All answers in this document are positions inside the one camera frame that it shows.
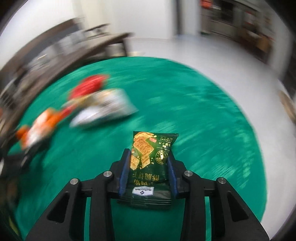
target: cracker package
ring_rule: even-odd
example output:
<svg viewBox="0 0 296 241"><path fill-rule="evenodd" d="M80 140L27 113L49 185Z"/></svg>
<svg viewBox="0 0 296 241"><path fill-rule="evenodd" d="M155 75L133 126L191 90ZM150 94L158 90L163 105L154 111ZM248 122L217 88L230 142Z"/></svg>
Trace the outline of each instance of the cracker package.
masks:
<svg viewBox="0 0 296 241"><path fill-rule="evenodd" d="M134 131L130 171L121 203L143 208L171 206L167 158L177 137L178 134Z"/></svg>

